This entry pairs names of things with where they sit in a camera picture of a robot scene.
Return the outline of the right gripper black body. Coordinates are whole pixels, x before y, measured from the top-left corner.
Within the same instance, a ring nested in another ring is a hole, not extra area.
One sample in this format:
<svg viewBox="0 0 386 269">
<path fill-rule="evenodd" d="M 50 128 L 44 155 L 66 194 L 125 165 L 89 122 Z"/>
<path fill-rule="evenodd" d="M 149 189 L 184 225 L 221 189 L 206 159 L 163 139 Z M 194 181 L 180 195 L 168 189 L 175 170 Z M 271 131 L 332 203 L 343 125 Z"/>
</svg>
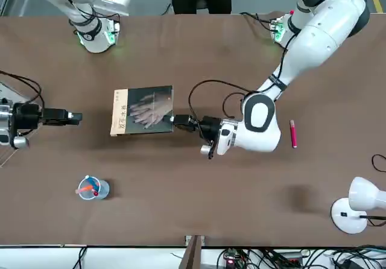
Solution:
<svg viewBox="0 0 386 269">
<path fill-rule="evenodd" d="M 34 130 L 41 117 L 40 106 L 33 103 L 16 103 L 13 106 L 13 126 L 17 130 Z"/>
</svg>

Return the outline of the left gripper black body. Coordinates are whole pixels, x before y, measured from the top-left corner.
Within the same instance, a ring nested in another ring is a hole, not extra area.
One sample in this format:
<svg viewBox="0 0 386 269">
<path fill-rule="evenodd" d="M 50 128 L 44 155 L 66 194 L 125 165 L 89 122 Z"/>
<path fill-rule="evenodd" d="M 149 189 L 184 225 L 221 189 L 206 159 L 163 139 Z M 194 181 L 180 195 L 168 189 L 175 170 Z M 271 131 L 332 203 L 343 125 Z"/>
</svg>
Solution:
<svg viewBox="0 0 386 269">
<path fill-rule="evenodd" d="M 198 122 L 200 126 L 200 137 L 202 139 L 216 139 L 221 128 L 221 118 L 204 116 Z"/>
</svg>

